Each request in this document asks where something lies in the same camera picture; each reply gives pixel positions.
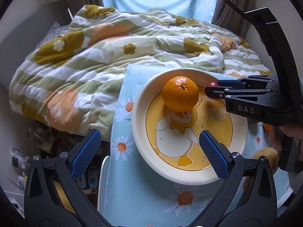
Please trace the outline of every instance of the white flower pattern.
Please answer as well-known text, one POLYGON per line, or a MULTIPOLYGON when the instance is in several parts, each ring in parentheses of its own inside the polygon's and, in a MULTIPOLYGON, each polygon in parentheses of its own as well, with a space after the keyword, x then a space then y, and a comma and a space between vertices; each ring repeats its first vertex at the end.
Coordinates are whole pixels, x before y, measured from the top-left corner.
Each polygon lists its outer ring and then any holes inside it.
POLYGON ((183 210, 191 211, 192 206, 197 206, 199 197, 206 195, 204 192, 196 192, 201 186, 185 186, 175 184, 177 193, 170 194, 164 203, 173 203, 165 212, 175 211, 176 217, 180 215, 183 210))
POLYGON ((65 43, 61 39, 57 40, 53 44, 53 50, 61 52, 63 50, 65 43))
POLYGON ((246 187, 248 185, 248 180, 249 180, 248 176, 242 178, 236 194, 240 193, 242 195, 242 193, 244 192, 244 190, 246 189, 246 187))
POLYGON ((124 161, 128 160, 127 156, 131 156, 131 153, 134 151, 134 148, 132 148, 133 145, 133 141, 128 141, 128 136, 121 136, 121 138, 117 137, 117 139, 115 138, 115 143, 112 147, 115 159, 118 160, 121 156, 124 161))
POLYGON ((128 98, 127 100, 122 98, 120 103, 123 107, 117 108, 115 112, 115 120, 118 122, 122 121, 128 114, 131 113, 134 105, 134 97, 128 98))
POLYGON ((255 136, 254 138, 254 147, 256 150, 259 150, 262 148, 263 145, 263 136, 262 134, 255 136))
POLYGON ((200 209, 199 211, 202 212, 206 207, 207 205, 211 202, 212 198, 209 198, 209 199, 206 199, 204 200, 201 204, 200 204, 200 209))
POLYGON ((54 107, 54 115, 60 116, 61 115, 61 108, 60 107, 54 107))

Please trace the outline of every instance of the daisy print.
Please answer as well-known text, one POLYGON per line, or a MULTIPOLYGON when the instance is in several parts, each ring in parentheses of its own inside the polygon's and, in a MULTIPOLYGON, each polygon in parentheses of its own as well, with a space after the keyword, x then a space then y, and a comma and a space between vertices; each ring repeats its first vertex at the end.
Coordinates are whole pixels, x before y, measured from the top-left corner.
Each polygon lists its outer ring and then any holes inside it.
POLYGON ((262 148, 262 144, 263 144, 263 136, 262 134, 257 135, 254 137, 254 147, 256 150, 259 150, 262 148))
POLYGON ((209 198, 209 199, 206 199, 206 200, 204 200, 201 204, 200 204, 200 209, 199 209, 199 211, 201 212, 201 211, 203 211, 206 207, 207 207, 207 205, 211 202, 211 200, 212 200, 212 198, 209 198))
POLYGON ((176 193, 170 194, 164 203, 172 203, 165 212, 175 212, 176 217, 183 210, 190 211, 193 206, 200 202, 199 197, 206 195, 203 192, 196 192, 201 186, 185 186, 175 184, 176 193))
POLYGON ((112 152, 115 156, 115 159, 118 160, 122 157, 122 160, 126 161, 128 156, 131 156, 131 153, 134 151, 132 146, 134 145, 133 141, 128 141, 128 137, 117 137, 115 138, 114 146, 112 147, 112 152))
POLYGON ((131 113, 132 107, 134 105, 134 97, 128 98, 127 100, 122 98, 122 100, 120 100, 120 103, 122 107, 117 108, 115 112, 115 120, 118 122, 122 121, 129 113, 131 113))
POLYGON ((242 195, 242 193, 244 192, 244 190, 246 189, 246 187, 248 185, 248 180, 249 180, 249 177, 242 178, 239 188, 237 189, 236 195, 242 195))

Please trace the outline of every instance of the ceramic plate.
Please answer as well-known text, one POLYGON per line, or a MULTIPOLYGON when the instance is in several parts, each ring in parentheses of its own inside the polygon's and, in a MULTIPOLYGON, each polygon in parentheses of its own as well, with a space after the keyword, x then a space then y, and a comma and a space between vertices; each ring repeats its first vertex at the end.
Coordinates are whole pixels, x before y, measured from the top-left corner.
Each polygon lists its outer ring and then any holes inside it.
POLYGON ((137 148, 158 174, 185 185, 203 185, 218 180, 202 151, 198 138, 209 130, 218 142, 231 152, 243 153, 247 141, 247 120, 225 110, 225 102, 205 95, 215 77, 192 68, 162 72, 150 79, 134 102, 131 126, 137 148), (199 88, 199 99, 189 112, 173 112, 162 99, 162 89, 168 80, 185 76, 199 88))

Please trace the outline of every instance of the blue placemat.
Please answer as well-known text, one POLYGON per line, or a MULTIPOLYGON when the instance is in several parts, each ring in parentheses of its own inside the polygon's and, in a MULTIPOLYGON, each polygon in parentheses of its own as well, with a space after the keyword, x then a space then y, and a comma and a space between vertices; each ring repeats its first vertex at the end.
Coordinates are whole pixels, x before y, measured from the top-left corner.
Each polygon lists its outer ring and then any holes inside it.
MULTIPOLYGON (((131 131, 131 110, 137 93, 156 74, 169 69, 165 66, 129 65, 120 92, 112 128, 111 161, 104 202, 104 217, 114 226, 173 227, 188 226, 206 207, 218 191, 222 180, 202 186, 173 183, 154 172, 142 159, 131 131)), ((219 79, 235 79, 210 73, 219 79)), ((244 157, 270 146, 268 134, 260 124, 249 124, 244 157)), ((288 186, 287 173, 275 175, 277 197, 288 186)), ((235 208, 246 179, 236 193, 228 211, 235 208)))

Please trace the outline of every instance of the orange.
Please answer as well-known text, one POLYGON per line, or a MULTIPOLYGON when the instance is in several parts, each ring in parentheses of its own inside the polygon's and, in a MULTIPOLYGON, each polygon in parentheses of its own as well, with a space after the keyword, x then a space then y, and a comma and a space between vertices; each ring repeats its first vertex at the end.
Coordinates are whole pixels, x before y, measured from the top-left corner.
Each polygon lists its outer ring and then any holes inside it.
POLYGON ((186 112, 197 104, 199 89, 191 79, 178 76, 165 84, 162 98, 169 109, 175 112, 186 112))
POLYGON ((270 127, 271 125, 263 123, 263 128, 267 133, 269 133, 270 127))

